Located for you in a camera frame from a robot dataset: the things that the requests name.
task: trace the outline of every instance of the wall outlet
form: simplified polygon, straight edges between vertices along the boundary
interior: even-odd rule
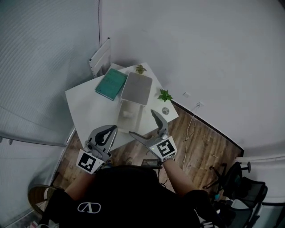
[[[199,108],[205,106],[202,102],[198,102],[196,105],[197,105]]]
[[[191,95],[190,95],[190,93],[185,92],[185,93],[182,94],[182,96],[188,98],[188,97],[190,97]]]

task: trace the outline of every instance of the cable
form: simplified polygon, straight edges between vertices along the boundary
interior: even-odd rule
[[[190,123],[189,123],[189,125],[188,125],[188,128],[187,128],[186,137],[185,137],[185,156],[184,156],[184,159],[183,159],[183,171],[184,171],[184,164],[185,164],[186,154],[187,154],[187,140],[191,137],[191,135],[188,137],[188,129],[189,129],[189,127],[190,127],[190,125],[191,125],[191,122],[192,122],[193,118],[195,117],[196,112],[197,112],[197,110],[198,110],[199,108],[200,108],[200,105],[196,105],[196,107],[193,109],[193,110],[196,109],[196,111],[195,111],[194,115],[192,116],[192,118],[191,118],[191,120],[190,120]]]
[[[101,34],[100,34],[100,0],[98,2],[98,30],[99,30],[99,47],[101,47]]]
[[[161,170],[161,169],[158,169],[158,170],[157,170],[157,177],[158,177],[158,179],[159,179],[160,170]],[[162,186],[166,187],[165,184],[167,183],[167,181],[168,181],[168,177],[167,177],[167,179],[166,179],[166,181],[165,181],[164,183],[161,183],[160,181],[159,181],[159,183],[160,183]]]

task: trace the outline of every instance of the power cord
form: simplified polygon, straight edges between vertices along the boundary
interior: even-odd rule
[[[158,177],[158,179],[159,179],[159,174],[160,174],[160,169],[157,170],[157,177]],[[165,184],[167,183],[167,181],[168,181],[168,177],[167,177],[167,179],[166,179],[166,181],[165,181],[164,183],[161,183],[160,181],[159,181],[159,183],[160,183],[162,186],[166,187]]]
[[[189,123],[189,125],[188,125],[188,128],[187,128],[187,132],[186,132],[186,137],[185,137],[185,156],[184,156],[184,159],[183,159],[183,171],[184,171],[184,165],[185,165],[185,160],[186,160],[186,154],[187,154],[187,140],[191,137],[191,135],[188,137],[188,129],[189,129],[189,127],[190,127],[190,125],[191,125],[191,122],[192,122],[192,120],[193,120],[193,118],[195,117],[195,115],[196,115],[196,112],[197,112],[197,110],[199,109],[201,107],[201,105],[200,104],[197,104],[196,105],[196,107],[193,109],[193,111],[195,110],[195,112],[194,112],[194,115],[192,116],[192,118],[191,118],[191,120],[190,120],[190,123]]]

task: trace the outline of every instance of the black shirt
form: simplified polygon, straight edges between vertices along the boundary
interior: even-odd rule
[[[51,219],[60,227],[188,224],[196,228],[200,222],[194,209],[203,201],[208,205],[202,211],[210,209],[217,216],[205,191],[194,190],[180,197],[159,183],[154,170],[118,166],[98,171],[80,201],[56,190],[41,222],[47,224]]]

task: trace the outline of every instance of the baseboard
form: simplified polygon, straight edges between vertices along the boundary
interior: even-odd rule
[[[183,107],[181,104],[171,100],[172,104],[176,105],[177,107],[179,107],[180,109],[182,109],[183,111],[187,112],[188,114],[190,114],[191,116],[194,115],[194,113],[192,113],[190,110],[188,110],[187,108]],[[203,124],[205,124],[206,126],[208,126],[209,128],[211,128],[212,130],[214,130],[215,132],[217,132],[218,134],[220,134],[221,136],[223,136],[224,138],[226,138],[228,141],[230,141],[233,145],[235,145],[236,147],[238,147],[241,152],[240,152],[240,156],[243,157],[244,156],[244,149],[241,148],[239,145],[237,145],[234,141],[232,141],[228,136],[224,135],[222,132],[220,132],[218,129],[214,128],[211,124],[207,123],[206,121],[204,121],[202,118],[200,118],[199,116],[195,115],[195,118],[198,119],[200,122],[202,122]]]

